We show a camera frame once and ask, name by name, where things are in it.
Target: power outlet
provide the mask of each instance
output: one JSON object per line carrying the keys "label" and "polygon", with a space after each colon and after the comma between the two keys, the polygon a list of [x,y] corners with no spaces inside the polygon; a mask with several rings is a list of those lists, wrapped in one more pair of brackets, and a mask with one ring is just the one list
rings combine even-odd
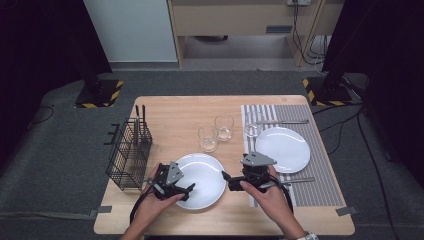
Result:
{"label": "power outlet", "polygon": [[287,0],[287,5],[288,6],[294,6],[294,5],[309,6],[311,5],[311,1],[312,0]]}

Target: person's left hand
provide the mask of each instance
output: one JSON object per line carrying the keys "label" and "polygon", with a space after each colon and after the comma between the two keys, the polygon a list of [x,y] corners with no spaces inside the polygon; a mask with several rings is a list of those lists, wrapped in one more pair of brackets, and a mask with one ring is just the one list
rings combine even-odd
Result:
{"label": "person's left hand", "polygon": [[[159,168],[159,164],[153,168],[148,178],[152,179],[155,177],[156,172]],[[144,194],[149,189],[150,183],[148,182],[141,194]],[[135,214],[134,220],[128,229],[122,235],[123,239],[140,239],[147,227],[168,207],[176,203],[178,200],[184,197],[184,194],[174,195],[165,200],[159,200],[153,193],[147,194],[144,200],[140,203]]]}

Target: human hand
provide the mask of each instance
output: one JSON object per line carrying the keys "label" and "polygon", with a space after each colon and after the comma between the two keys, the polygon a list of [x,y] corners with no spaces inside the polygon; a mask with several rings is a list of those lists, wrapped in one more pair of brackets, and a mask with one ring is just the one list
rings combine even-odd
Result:
{"label": "human hand", "polygon": [[[274,166],[268,166],[268,171],[270,175],[279,179]],[[294,217],[286,198],[277,185],[271,186],[265,193],[245,181],[240,181],[240,185],[259,203],[265,214],[280,227],[287,239],[297,239],[307,235]]]}
{"label": "human hand", "polygon": [[[150,172],[148,178],[152,179],[155,177],[156,172],[159,168],[159,164],[153,168]],[[148,182],[144,189],[141,191],[141,194],[145,194],[150,188],[150,183]],[[172,206],[178,200],[184,197],[184,194],[174,195],[165,200],[159,200],[153,193],[146,193],[147,196],[140,203],[137,208],[137,213],[132,221],[131,225],[122,235],[121,240],[127,239],[137,239],[139,240],[141,236],[146,231],[147,227],[168,207]]]}

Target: gray carpet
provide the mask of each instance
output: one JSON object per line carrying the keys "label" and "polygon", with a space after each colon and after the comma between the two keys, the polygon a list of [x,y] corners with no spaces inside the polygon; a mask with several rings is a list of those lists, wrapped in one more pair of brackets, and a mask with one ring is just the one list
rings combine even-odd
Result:
{"label": "gray carpet", "polygon": [[[124,81],[113,107],[74,108],[83,82],[55,89],[42,100],[34,122],[23,137],[8,171],[0,179],[0,239],[117,239],[93,232],[89,216],[101,203],[108,181],[107,135],[110,124],[131,112],[138,96],[150,95],[273,95],[306,96],[301,80],[316,72],[115,72],[103,78]],[[355,115],[361,106],[345,106],[315,114],[319,129]],[[325,107],[312,107],[312,112]],[[400,239],[424,234],[424,190],[401,164],[387,162],[373,124],[359,115],[361,127],[375,158]],[[321,132],[330,161],[352,216],[356,232],[348,237],[320,239],[395,239],[385,210],[376,170],[362,139],[356,118]],[[14,218],[18,212],[65,213],[69,218]],[[155,237],[152,239],[177,239]]]}

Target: metal basket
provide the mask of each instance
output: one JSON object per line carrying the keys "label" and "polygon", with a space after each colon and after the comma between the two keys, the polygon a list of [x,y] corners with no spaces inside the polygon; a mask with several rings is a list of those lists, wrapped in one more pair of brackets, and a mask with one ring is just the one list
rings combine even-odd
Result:
{"label": "metal basket", "polygon": [[119,124],[112,124],[115,126],[115,131],[109,132],[113,135],[112,140],[105,143],[112,146],[106,174],[121,190],[141,190],[153,143],[147,123],[143,118],[139,119],[139,124],[136,124],[137,121],[135,118],[127,118],[122,128],[119,128]]}

